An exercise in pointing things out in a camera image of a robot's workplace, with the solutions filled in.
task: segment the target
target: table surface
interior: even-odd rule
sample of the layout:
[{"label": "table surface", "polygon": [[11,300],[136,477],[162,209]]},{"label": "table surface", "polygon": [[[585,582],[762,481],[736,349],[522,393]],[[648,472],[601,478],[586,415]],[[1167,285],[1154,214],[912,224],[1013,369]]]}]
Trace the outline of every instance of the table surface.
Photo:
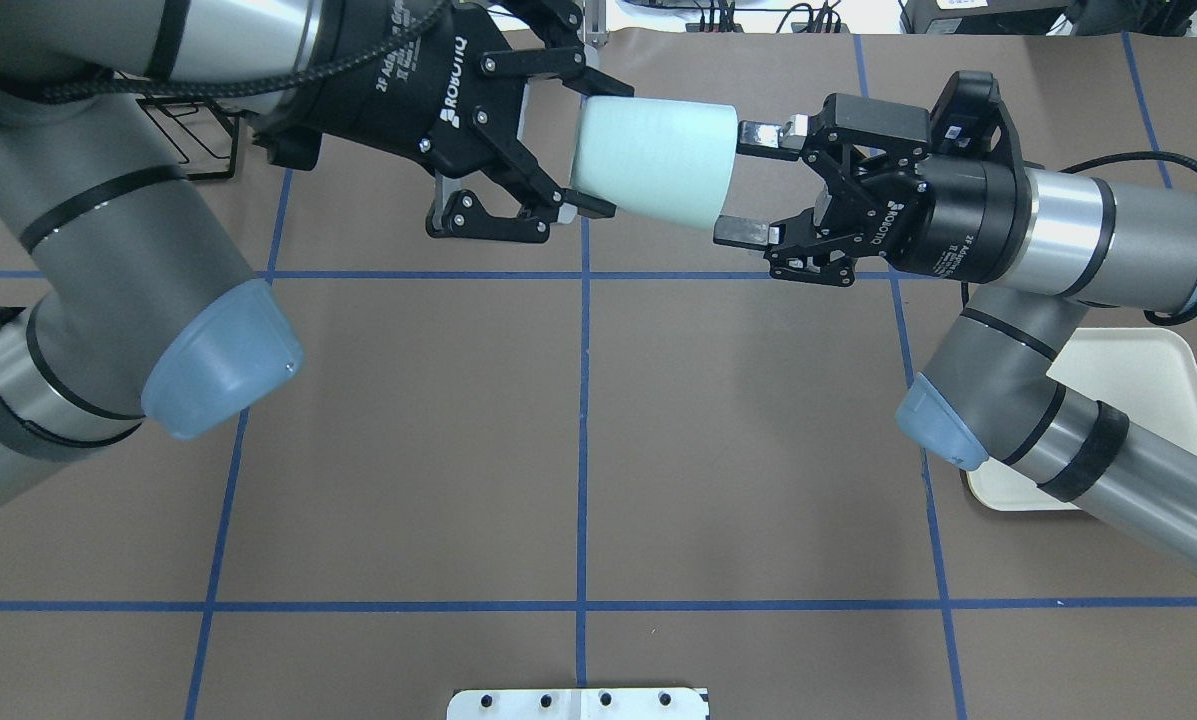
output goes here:
[{"label": "table surface", "polygon": [[[620,31],[603,60],[745,118],[925,106],[986,69],[1032,160],[1197,155],[1197,39]],[[576,110],[533,92],[554,177]],[[1197,579],[1077,512],[984,510],[895,428],[954,283],[780,283],[624,214],[435,240],[423,170],[334,140],[311,173],[249,150],[201,191],[306,366],[0,510],[0,716],[438,720],[456,689],[575,684],[705,687],[717,719],[1197,716]],[[816,195],[743,158],[725,210]],[[0,222],[0,304],[47,289]]]}]

